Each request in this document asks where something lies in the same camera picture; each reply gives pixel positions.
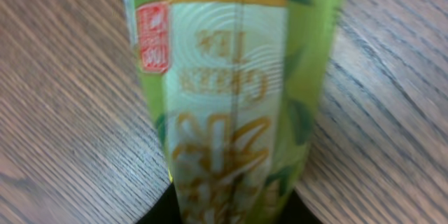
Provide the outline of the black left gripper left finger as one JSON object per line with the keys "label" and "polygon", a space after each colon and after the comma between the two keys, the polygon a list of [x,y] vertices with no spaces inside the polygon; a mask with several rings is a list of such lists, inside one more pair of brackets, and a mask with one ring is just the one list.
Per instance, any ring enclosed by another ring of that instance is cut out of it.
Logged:
{"label": "black left gripper left finger", "polygon": [[173,183],[167,187],[153,207],[136,224],[182,224]]}

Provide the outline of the green tea snack packet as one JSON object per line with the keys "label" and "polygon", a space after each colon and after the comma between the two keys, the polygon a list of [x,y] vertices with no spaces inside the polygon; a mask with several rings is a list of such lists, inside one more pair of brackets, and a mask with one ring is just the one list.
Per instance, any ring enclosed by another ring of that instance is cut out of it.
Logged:
{"label": "green tea snack packet", "polygon": [[342,0],[124,0],[183,223],[275,223],[310,149]]}

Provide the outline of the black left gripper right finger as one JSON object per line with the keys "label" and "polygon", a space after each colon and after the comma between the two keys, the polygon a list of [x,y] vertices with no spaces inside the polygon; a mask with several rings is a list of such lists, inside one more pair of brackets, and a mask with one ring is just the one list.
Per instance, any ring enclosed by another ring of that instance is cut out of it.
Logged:
{"label": "black left gripper right finger", "polygon": [[276,224],[323,224],[293,191]]}

